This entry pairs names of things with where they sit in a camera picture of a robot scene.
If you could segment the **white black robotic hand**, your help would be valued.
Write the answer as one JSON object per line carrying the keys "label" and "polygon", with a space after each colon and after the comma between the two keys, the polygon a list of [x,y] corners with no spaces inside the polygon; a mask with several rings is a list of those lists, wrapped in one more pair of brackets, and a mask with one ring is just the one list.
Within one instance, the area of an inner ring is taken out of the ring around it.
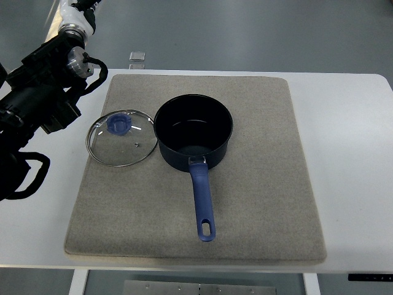
{"label": "white black robotic hand", "polygon": [[74,34],[86,44],[96,30],[95,11],[101,1],[60,1],[59,33]]}

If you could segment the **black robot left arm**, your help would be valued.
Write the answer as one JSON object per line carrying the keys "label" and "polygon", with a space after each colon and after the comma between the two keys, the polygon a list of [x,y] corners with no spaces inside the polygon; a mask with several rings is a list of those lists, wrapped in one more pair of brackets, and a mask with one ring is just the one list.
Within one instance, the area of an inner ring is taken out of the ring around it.
{"label": "black robot left arm", "polygon": [[1,199],[21,200],[33,195],[49,171],[50,159],[23,152],[36,130],[50,134],[65,129],[80,115],[78,100],[107,79],[108,68],[85,51],[87,34],[66,25],[6,73],[10,93],[1,99]]}

